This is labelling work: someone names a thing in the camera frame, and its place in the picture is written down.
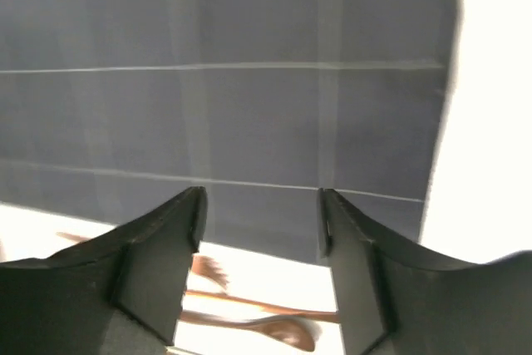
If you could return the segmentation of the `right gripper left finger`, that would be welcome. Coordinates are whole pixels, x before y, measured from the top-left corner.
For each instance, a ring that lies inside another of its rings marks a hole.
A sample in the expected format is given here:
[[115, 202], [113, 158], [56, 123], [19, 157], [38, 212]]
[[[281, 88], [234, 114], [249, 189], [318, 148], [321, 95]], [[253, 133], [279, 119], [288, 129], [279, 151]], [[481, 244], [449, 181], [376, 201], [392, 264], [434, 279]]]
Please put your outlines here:
[[165, 353], [207, 202], [204, 187], [190, 187], [94, 239], [2, 263], [2, 353]]

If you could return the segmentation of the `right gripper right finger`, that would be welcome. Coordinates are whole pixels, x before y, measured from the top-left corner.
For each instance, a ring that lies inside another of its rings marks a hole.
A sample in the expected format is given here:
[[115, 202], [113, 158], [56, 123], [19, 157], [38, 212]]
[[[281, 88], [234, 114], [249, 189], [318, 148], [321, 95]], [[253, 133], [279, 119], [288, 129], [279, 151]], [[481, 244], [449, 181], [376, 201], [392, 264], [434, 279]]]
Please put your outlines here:
[[531, 254], [473, 264], [425, 248], [318, 191], [327, 259], [348, 354], [528, 354]]

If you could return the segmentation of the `dark grey checked cloth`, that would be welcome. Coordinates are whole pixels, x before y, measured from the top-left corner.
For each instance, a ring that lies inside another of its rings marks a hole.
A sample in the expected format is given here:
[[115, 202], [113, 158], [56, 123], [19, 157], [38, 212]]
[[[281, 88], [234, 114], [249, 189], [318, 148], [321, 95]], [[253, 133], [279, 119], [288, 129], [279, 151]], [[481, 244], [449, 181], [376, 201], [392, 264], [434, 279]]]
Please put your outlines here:
[[1, 0], [1, 199], [314, 263], [317, 190], [418, 239], [458, 0]]

